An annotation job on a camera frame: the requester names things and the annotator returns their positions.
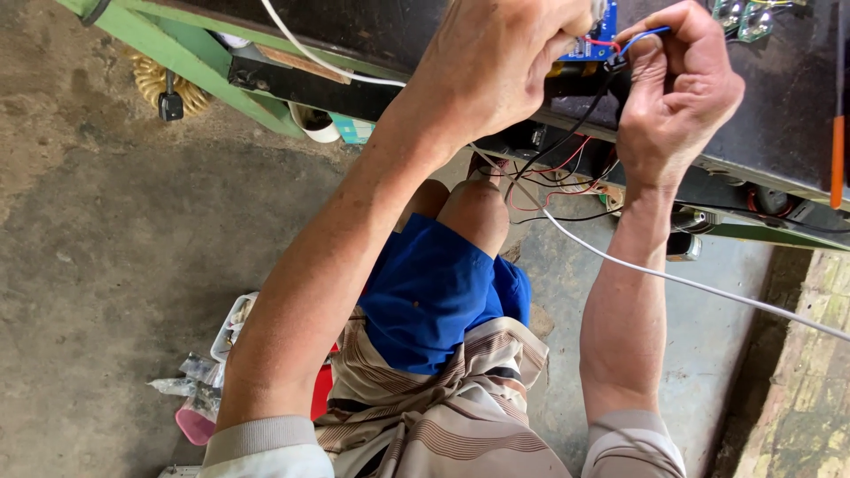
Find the blue shorts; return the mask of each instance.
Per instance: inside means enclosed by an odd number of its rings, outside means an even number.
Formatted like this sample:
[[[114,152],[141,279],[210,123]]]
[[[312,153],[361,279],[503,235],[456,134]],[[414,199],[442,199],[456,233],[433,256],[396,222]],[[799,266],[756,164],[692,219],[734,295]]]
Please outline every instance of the blue shorts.
[[[358,305],[389,366],[434,375],[473,327],[502,316],[528,327],[531,284],[519,267],[413,214],[390,235]]]

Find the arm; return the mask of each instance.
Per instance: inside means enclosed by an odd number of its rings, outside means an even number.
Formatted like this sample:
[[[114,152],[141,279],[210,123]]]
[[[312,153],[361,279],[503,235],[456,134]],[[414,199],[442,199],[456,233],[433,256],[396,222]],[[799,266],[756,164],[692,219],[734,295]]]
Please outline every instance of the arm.
[[[673,199],[685,171],[733,115],[744,93],[723,30],[693,1],[650,15],[618,40],[659,26],[629,50],[632,91],[617,153],[626,202],[608,252],[664,270]],[[581,324],[581,387],[588,423],[623,409],[658,412],[666,342],[664,280],[605,261]]]
[[[416,188],[466,143],[529,117],[587,0],[456,0],[363,155],[263,285],[230,352],[217,430],[309,416],[316,373]]]

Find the blue wire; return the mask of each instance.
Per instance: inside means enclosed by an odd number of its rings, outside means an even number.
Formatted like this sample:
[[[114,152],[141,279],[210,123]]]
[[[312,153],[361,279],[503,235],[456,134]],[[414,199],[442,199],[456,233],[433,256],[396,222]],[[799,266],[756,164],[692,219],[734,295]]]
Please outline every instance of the blue wire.
[[[647,30],[643,33],[638,33],[631,40],[629,40],[629,43],[626,43],[626,46],[623,47],[623,49],[620,51],[620,56],[625,57],[626,56],[626,50],[628,50],[637,40],[640,40],[641,38],[646,37],[647,35],[652,35],[653,33],[662,33],[664,31],[670,31],[670,30],[671,30],[671,28],[669,26],[660,26],[660,27],[655,28],[653,30]]]

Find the blue circuit board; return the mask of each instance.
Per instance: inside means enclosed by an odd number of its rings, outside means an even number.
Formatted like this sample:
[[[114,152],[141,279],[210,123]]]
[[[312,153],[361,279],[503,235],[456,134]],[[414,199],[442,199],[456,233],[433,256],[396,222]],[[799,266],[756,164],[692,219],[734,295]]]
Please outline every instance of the blue circuit board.
[[[617,36],[617,2],[608,2],[608,8],[602,15],[597,27],[590,32],[590,38],[603,42],[612,42]],[[575,42],[575,49],[561,58],[560,61],[605,61],[614,53],[611,47],[594,45],[581,38]]]

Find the cement floor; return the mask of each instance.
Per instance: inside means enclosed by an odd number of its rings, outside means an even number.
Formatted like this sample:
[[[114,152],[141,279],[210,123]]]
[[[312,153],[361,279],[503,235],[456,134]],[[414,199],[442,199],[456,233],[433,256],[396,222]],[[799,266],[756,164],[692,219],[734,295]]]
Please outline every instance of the cement floor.
[[[198,464],[203,449],[173,422],[180,399],[145,382],[209,350],[234,298],[260,287],[357,149],[268,133],[220,103],[160,122],[135,91],[132,51],[49,0],[0,5],[0,42],[3,475],[141,477]],[[463,170],[458,160],[438,176]],[[589,197],[556,203],[568,217],[602,210]],[[604,248],[613,225],[570,228]],[[577,333],[599,260],[543,221],[510,241],[523,236],[535,330],[552,348],[530,416],[578,475]],[[755,296],[769,254],[707,238],[700,262],[669,270]],[[676,285],[668,299],[662,410],[698,475],[751,311]]]

